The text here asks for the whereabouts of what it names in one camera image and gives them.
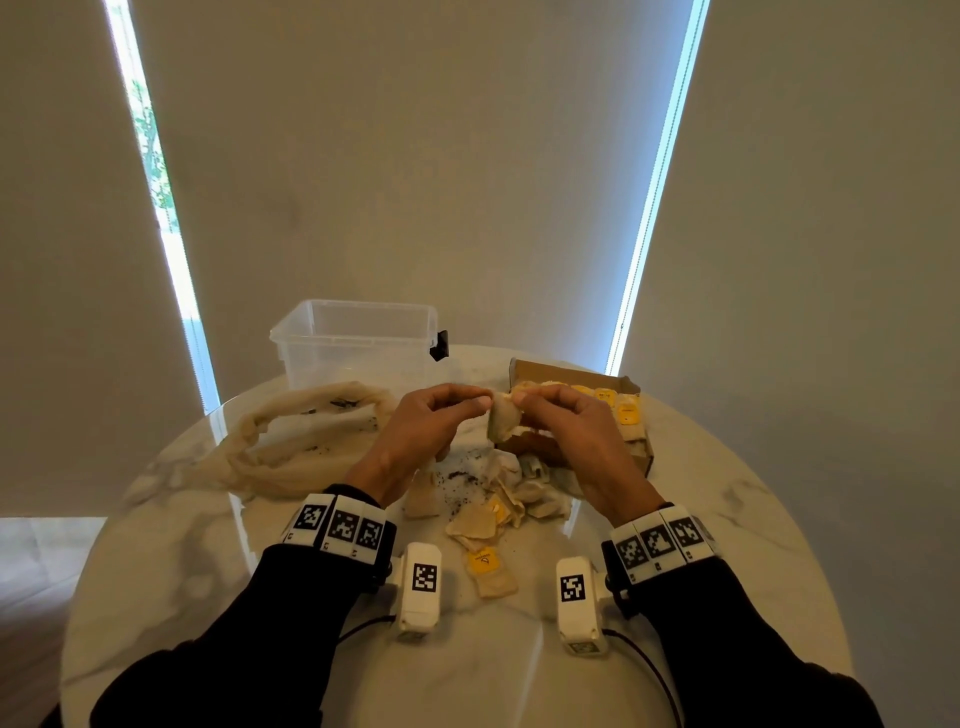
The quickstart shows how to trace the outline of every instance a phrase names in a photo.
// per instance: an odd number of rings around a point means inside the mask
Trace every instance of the plastic container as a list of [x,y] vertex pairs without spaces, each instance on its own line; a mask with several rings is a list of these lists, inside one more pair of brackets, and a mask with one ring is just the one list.
[[402,396],[425,386],[437,309],[412,303],[302,301],[270,330],[290,389],[356,379]]

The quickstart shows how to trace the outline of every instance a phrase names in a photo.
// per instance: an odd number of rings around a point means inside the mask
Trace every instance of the light strip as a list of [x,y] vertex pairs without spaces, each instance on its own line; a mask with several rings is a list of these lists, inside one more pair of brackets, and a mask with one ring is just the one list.
[[627,334],[630,332],[630,323],[634,318],[636,294],[640,290],[643,264],[646,262],[647,251],[650,249],[650,236],[653,234],[654,222],[657,220],[660,195],[663,193],[663,184],[666,182],[666,171],[670,166],[673,143],[677,139],[677,129],[680,127],[680,117],[684,111],[686,90],[690,86],[693,62],[697,58],[697,48],[700,46],[700,36],[704,31],[704,21],[707,19],[709,4],[709,0],[693,0],[693,7],[690,9],[684,46],[680,53],[680,63],[677,65],[677,76],[674,78],[673,90],[670,92],[670,104],[667,106],[666,118],[663,121],[663,132],[660,134],[657,159],[654,161],[653,174],[650,176],[647,199],[643,204],[643,216],[640,218],[640,229],[636,233],[634,255],[630,260],[627,284],[623,290],[620,313],[616,317],[616,328],[613,330],[613,340],[610,344],[610,353],[607,356],[606,372],[610,376],[620,374],[620,362],[623,360],[623,349],[627,343]]
[[220,406],[220,394],[217,381],[213,376],[210,351],[206,346],[204,324],[200,320],[197,297],[193,292],[193,280],[186,262],[183,238],[180,236],[180,221],[174,205],[170,179],[167,176],[167,164],[160,147],[160,137],[156,129],[154,108],[147,90],[147,78],[143,73],[140,51],[136,45],[136,34],[130,17],[127,0],[104,0],[113,48],[120,63],[120,75],[127,90],[127,105],[133,130],[136,133],[143,172],[150,188],[150,197],[154,204],[154,215],[160,227],[160,239],[167,260],[167,269],[174,284],[174,296],[180,309],[180,321],[183,324],[183,337],[186,339],[193,364],[193,374],[200,390],[200,400],[204,413]]

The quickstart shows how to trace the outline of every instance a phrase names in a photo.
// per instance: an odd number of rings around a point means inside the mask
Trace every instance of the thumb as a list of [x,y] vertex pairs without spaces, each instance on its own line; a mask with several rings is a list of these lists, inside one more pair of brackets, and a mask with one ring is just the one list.
[[539,429],[548,429],[554,434],[558,429],[568,425],[571,417],[576,417],[569,410],[558,407],[553,402],[531,392],[517,392],[513,400],[514,404],[529,416],[529,419],[542,425]]
[[492,400],[484,395],[472,400],[457,402],[450,407],[444,407],[444,409],[438,410],[436,415],[444,422],[444,425],[456,429],[461,422],[486,414],[490,410],[491,404],[493,404]]

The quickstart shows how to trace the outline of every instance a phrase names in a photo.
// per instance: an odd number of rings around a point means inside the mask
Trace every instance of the cardboard box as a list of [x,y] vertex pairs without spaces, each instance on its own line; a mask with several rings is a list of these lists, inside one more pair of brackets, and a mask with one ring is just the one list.
[[[595,372],[555,367],[550,364],[539,364],[536,361],[511,359],[510,386],[513,387],[521,381],[535,381],[537,383],[561,381],[564,384],[580,384],[590,389],[613,389],[614,392],[621,394],[638,395],[640,393],[640,388],[631,382],[628,376],[598,375]],[[649,435],[643,440],[636,440],[626,445],[640,471],[644,475],[648,475],[651,466],[654,464],[654,450],[650,445]],[[533,452],[550,467],[568,467],[566,458],[560,452],[557,441],[549,434],[536,430],[524,431],[522,434],[510,438],[507,442],[500,443],[497,447],[515,455]]]

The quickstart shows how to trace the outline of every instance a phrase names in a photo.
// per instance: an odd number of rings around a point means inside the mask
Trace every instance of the person's left hand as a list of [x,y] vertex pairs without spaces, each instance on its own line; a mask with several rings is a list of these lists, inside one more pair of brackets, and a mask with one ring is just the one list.
[[406,493],[417,468],[432,457],[443,460],[447,456],[457,426],[485,414],[492,394],[489,389],[467,384],[439,384],[408,393],[344,482],[386,508]]

